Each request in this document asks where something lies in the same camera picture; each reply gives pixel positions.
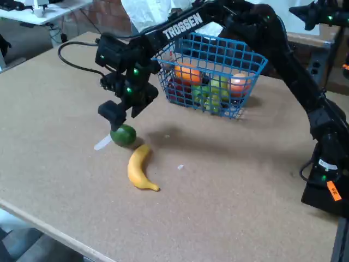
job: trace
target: green lime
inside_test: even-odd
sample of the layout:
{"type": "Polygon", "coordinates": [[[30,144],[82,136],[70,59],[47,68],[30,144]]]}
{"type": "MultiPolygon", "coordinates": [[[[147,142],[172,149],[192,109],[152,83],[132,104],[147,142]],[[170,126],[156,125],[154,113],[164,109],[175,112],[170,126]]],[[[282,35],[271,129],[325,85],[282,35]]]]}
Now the green lime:
{"type": "Polygon", "coordinates": [[[130,146],[136,141],[137,133],[133,127],[123,124],[116,131],[110,131],[110,136],[118,146],[130,146]]]}

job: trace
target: blue plastic basket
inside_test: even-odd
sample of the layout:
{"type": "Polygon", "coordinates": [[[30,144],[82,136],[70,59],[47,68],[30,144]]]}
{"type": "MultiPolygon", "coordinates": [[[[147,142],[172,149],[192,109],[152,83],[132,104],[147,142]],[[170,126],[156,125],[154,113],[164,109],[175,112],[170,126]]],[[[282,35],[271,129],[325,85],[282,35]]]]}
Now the blue plastic basket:
{"type": "Polygon", "coordinates": [[[268,62],[244,42],[198,33],[170,43],[155,60],[167,100],[229,118],[239,115],[268,62]]]}

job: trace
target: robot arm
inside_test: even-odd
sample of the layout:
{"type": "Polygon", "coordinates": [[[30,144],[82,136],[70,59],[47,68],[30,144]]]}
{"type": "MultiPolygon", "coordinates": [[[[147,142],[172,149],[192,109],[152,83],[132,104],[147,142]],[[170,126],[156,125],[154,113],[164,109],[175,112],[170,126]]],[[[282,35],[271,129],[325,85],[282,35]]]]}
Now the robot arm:
{"type": "Polygon", "coordinates": [[[349,184],[343,175],[349,165],[346,116],[326,98],[312,76],[293,56],[284,24],[268,5],[254,5],[244,0],[196,1],[189,10],[171,15],[168,21],[132,39],[129,44],[111,34],[103,34],[95,61],[116,71],[103,78],[101,84],[114,91],[121,103],[117,105],[108,101],[100,105],[99,113],[111,122],[114,130],[125,121],[127,109],[132,108],[132,117],[136,117],[158,95],[157,89],[148,82],[150,74],[160,70],[159,64],[151,58],[168,43],[212,21],[267,57],[307,113],[310,133],[318,143],[308,163],[313,163],[310,177],[303,177],[312,190],[311,201],[306,200],[306,192],[303,201],[349,217],[349,210],[344,208],[346,202],[335,203],[327,188],[328,181],[334,182],[338,188],[349,184]],[[321,203],[312,201],[322,197],[320,195],[326,200],[321,203]]]}

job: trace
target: banana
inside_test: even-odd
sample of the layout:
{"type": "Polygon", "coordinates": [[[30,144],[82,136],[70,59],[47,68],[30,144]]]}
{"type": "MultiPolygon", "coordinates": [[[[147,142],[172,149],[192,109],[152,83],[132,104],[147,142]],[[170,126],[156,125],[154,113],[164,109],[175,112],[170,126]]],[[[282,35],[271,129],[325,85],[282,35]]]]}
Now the banana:
{"type": "Polygon", "coordinates": [[[149,188],[154,191],[159,191],[157,184],[151,183],[142,171],[142,164],[145,157],[149,154],[150,148],[147,145],[141,145],[135,152],[133,152],[129,164],[127,166],[127,173],[129,180],[138,188],[149,188]]]}

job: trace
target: white plastic bag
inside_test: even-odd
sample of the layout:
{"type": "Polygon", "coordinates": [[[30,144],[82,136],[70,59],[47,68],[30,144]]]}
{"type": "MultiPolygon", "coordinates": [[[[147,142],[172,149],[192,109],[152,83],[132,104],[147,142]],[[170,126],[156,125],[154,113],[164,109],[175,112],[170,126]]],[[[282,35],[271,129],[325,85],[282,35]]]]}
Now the white plastic bag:
{"type": "MultiPolygon", "coordinates": [[[[194,0],[121,0],[121,2],[131,22],[140,32],[149,26],[165,22],[173,8],[188,9],[194,0]]],[[[196,32],[216,37],[222,29],[219,24],[211,22],[196,32]]]]}
{"type": "MultiPolygon", "coordinates": [[[[249,0],[253,4],[269,4],[276,14],[283,20],[286,30],[292,33],[319,35],[320,28],[315,26],[312,31],[304,29],[304,22],[291,14],[288,9],[299,5],[307,5],[312,0],[249,0]]],[[[186,10],[194,0],[121,0],[122,5],[129,15],[131,22],[140,32],[143,29],[165,22],[172,8],[186,10]]],[[[217,37],[222,31],[217,23],[209,23],[196,32],[217,37]]]]}

